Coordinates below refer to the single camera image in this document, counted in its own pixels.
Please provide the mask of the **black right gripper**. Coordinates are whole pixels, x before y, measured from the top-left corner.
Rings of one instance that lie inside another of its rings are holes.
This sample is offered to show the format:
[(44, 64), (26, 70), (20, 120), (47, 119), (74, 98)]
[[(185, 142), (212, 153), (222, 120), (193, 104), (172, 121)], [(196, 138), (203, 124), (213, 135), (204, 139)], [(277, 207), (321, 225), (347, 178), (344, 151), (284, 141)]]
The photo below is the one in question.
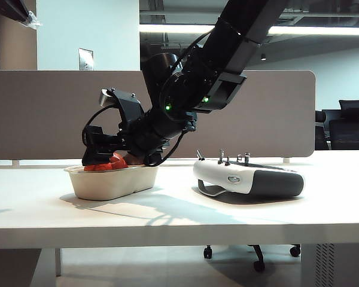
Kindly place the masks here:
[[(171, 139), (171, 119), (164, 112), (148, 111), (130, 121), (123, 119), (118, 127), (118, 134), (126, 144), (127, 153), (123, 156), (126, 163), (163, 163), (163, 146)], [(81, 160), (82, 165), (109, 163), (117, 149), (116, 145), (120, 143), (117, 136), (104, 134), (102, 127), (86, 125), (83, 128), (86, 150)]]

